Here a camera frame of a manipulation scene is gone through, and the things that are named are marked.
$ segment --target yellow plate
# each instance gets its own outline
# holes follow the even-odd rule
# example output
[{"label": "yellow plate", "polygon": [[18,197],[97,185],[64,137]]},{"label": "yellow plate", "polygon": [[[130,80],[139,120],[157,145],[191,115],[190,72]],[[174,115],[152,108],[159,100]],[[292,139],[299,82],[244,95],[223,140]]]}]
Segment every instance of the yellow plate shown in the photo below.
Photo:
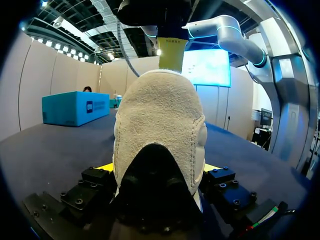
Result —
[{"label": "yellow plate", "polygon": [[[103,170],[112,172],[114,170],[114,165],[112,163],[110,163],[110,164],[107,164],[107,165],[104,165],[104,166],[96,167],[96,169],[103,169]],[[221,169],[221,167],[212,166],[210,164],[205,164],[205,166],[204,166],[204,171],[205,172],[212,171],[213,169]]]}]

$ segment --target logo on box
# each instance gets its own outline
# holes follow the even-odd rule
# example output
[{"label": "logo on box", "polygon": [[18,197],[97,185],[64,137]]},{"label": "logo on box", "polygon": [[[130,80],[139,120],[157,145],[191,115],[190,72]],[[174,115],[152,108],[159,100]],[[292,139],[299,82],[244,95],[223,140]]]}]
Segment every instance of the logo on box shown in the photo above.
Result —
[{"label": "logo on box", "polygon": [[92,101],[87,101],[86,102],[86,113],[89,114],[89,113],[92,113],[93,112],[93,103]]}]

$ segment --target white suede upper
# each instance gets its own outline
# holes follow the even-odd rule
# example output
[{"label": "white suede upper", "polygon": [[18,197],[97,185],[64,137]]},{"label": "white suede upper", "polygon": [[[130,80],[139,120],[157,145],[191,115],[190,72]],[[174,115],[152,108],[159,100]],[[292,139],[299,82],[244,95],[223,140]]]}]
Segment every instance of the white suede upper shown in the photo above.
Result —
[{"label": "white suede upper", "polygon": [[157,143],[171,152],[193,195],[205,167],[204,121],[199,97],[187,78],[169,70],[141,75],[116,114],[113,169],[118,186],[139,151]]}]

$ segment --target computer monitor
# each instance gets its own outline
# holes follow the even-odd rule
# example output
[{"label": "computer monitor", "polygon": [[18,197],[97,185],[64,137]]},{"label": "computer monitor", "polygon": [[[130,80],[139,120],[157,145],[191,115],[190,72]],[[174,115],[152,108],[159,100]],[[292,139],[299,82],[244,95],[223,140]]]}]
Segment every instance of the computer monitor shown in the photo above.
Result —
[{"label": "computer monitor", "polygon": [[260,124],[263,126],[271,126],[272,111],[261,108],[261,120]]}]

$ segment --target blue table surface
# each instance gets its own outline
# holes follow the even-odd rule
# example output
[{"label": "blue table surface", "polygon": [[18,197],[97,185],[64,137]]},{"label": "blue table surface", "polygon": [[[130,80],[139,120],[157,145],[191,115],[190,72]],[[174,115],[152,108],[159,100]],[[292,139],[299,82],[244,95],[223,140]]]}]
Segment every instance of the blue table surface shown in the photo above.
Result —
[{"label": "blue table surface", "polygon": [[[21,201],[31,193],[47,191],[59,198],[71,189],[90,166],[112,162],[116,110],[81,127],[39,124],[0,142],[0,161],[13,196]],[[303,202],[310,181],[254,144],[219,127],[207,124],[205,160],[228,166],[235,178],[249,191],[257,192],[257,202],[270,198],[297,209]],[[223,235],[231,227],[216,214]],[[283,217],[270,236],[286,228],[292,216]]]}]

